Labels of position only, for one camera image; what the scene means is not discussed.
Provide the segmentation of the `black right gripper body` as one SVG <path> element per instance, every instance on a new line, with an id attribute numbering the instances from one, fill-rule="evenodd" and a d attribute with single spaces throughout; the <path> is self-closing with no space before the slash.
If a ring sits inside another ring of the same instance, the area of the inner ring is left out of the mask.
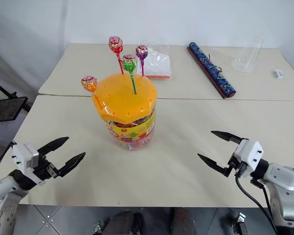
<path id="1" fill-rule="evenodd" d="M 225 168 L 224 176 L 228 177 L 232 170 L 235 170 L 235 175 L 241 177 L 242 174 L 245 172 L 245 162 L 238 160 L 234 154 L 230 157 L 228 161 L 228 167 Z"/>

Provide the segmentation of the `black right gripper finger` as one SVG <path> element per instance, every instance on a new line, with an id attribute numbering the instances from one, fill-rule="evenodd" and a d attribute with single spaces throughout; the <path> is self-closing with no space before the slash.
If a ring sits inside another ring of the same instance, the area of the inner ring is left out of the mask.
<path id="1" fill-rule="evenodd" d="M 240 144 L 243 140 L 248 140 L 247 138 L 241 138 L 238 137 L 236 135 L 233 135 L 231 133 L 228 132 L 223 132 L 223 131 L 211 131 L 212 134 L 216 135 L 217 137 L 225 140 L 225 141 L 231 141 L 234 142 L 236 144 Z"/>
<path id="2" fill-rule="evenodd" d="M 205 157 L 199 153 L 197 155 L 213 170 L 217 171 L 218 173 L 222 174 L 225 177 L 228 177 L 232 171 L 232 166 L 229 167 L 221 167 L 212 159 Z"/>

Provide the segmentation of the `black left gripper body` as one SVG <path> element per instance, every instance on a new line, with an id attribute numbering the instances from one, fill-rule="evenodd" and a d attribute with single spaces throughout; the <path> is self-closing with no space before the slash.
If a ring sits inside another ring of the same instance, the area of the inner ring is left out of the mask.
<path id="1" fill-rule="evenodd" d="M 46 159 L 45 155 L 39 154 L 38 165 L 34 168 L 34 175 L 40 180 L 57 178 L 59 176 L 59 170 Z"/>

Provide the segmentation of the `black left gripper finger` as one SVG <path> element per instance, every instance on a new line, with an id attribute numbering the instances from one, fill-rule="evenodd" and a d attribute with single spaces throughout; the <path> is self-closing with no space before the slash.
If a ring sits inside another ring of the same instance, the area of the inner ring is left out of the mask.
<path id="1" fill-rule="evenodd" d="M 70 160 L 68 160 L 65 163 L 65 165 L 62 168 L 60 168 L 58 170 L 57 176 L 64 177 L 69 172 L 71 172 L 83 160 L 85 155 L 86 155 L 86 152 L 83 152 L 83 153 L 80 153 L 80 154 L 72 157 Z"/>
<path id="2" fill-rule="evenodd" d="M 69 137 L 57 138 L 39 148 L 37 152 L 41 155 L 47 155 L 49 152 L 55 151 L 56 149 L 60 148 L 68 139 Z"/>

